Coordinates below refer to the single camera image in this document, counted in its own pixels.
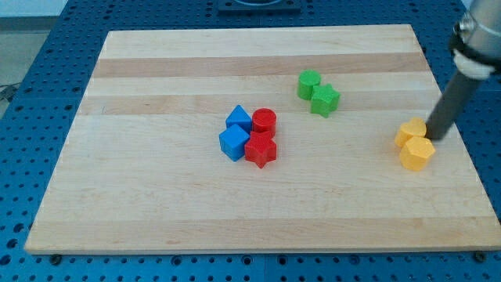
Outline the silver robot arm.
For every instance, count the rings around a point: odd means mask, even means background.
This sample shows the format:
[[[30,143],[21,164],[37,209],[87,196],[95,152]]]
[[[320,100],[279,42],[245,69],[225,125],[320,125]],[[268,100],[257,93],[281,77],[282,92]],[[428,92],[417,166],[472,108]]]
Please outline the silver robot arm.
[[[480,84],[500,72],[500,2],[475,0],[449,40],[456,72],[426,121],[426,137],[443,139]]]

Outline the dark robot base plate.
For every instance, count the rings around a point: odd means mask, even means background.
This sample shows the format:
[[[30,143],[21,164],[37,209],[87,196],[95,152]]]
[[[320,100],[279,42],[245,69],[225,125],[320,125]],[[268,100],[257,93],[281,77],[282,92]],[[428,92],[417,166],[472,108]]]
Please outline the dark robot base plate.
[[[220,14],[301,11],[301,0],[217,0],[216,3]]]

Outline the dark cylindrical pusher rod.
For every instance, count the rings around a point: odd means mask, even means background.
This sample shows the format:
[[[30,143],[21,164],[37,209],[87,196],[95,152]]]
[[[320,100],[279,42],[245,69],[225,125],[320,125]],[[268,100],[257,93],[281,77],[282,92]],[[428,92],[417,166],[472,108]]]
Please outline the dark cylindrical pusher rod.
[[[426,121],[425,137],[443,139],[480,84],[480,80],[469,78],[457,70]]]

